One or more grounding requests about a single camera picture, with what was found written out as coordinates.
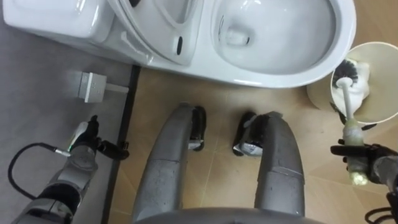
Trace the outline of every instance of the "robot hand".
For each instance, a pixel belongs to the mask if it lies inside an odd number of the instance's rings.
[[[382,223],[385,220],[394,219],[398,223],[398,153],[386,146],[379,144],[365,144],[364,146],[344,146],[344,141],[338,141],[341,146],[332,146],[330,151],[337,156],[343,156],[343,162],[347,163],[347,157],[365,157],[368,159],[369,181],[374,184],[388,186],[389,193],[386,198],[391,207],[378,208],[369,211],[365,220],[369,224]],[[381,216],[374,221],[370,217],[381,212],[391,212],[391,215]]]
[[[385,184],[377,173],[376,161],[390,156],[398,156],[398,152],[379,144],[365,144],[364,146],[345,146],[344,140],[339,139],[340,146],[332,146],[330,151],[336,156],[343,156],[343,162],[347,163],[347,157],[366,157],[369,162],[367,172],[368,179],[374,184]]]

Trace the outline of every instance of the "tile floor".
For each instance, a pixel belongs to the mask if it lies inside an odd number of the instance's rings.
[[[355,45],[385,41],[398,45],[396,0],[357,0]],[[183,204],[191,207],[252,207],[260,160],[236,157],[231,144],[240,116],[247,110],[284,114],[297,139],[305,170],[307,217],[325,223],[364,223],[364,214],[387,205],[386,188],[352,187],[341,158],[329,147],[341,137],[338,116],[316,109],[305,88],[266,90],[225,85],[142,69],[128,141],[131,156],[121,163],[109,224],[127,224],[147,156],[171,111],[181,101],[206,108],[206,147],[189,152]],[[398,144],[398,118],[366,133],[367,142],[393,149]]]

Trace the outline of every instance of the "beige floor tile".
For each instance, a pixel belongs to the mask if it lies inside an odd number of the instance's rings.
[[[387,199],[385,198],[385,194],[381,195],[381,194],[376,194],[374,192],[368,192],[366,190],[359,190],[359,189],[354,189],[354,192],[364,208],[363,216],[365,216],[367,212],[375,208],[390,207]],[[375,216],[372,216],[371,220],[374,220],[375,218],[378,218],[382,215],[390,215],[390,213],[389,212],[379,213]],[[395,224],[395,221],[389,220],[383,222],[383,224]]]
[[[183,191],[183,207],[200,207],[205,193],[205,187],[214,152],[193,152],[188,153],[187,173]]]
[[[137,190],[154,142],[145,136],[137,135],[129,143],[130,156],[121,162],[120,169],[124,171],[131,185]]]
[[[136,190],[131,185],[123,169],[119,169],[118,178],[113,191],[112,209],[118,212],[130,213],[136,199]]]
[[[260,160],[215,154],[202,207],[253,207]]]
[[[129,214],[111,210],[109,213],[108,224],[130,224],[131,216]]]
[[[316,189],[316,180],[307,176],[305,178],[305,216],[319,222],[331,223],[325,202],[317,196]]]
[[[325,208],[329,223],[364,223],[363,207],[352,186],[313,178],[310,187]]]

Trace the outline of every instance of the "white toilet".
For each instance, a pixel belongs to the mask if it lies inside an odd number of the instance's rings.
[[[6,22],[32,32],[12,22],[9,5],[52,0],[3,1]],[[108,37],[89,43],[121,55],[122,61],[263,88],[302,86],[325,77],[344,59],[356,30],[353,0],[64,1],[83,2],[81,10],[93,12],[88,24],[102,27],[98,20],[113,18]],[[96,5],[108,8],[96,12]]]

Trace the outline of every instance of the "wall outlet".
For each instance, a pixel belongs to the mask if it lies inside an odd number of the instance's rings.
[[[90,72],[85,95],[85,103],[101,103],[104,98],[106,76]]]

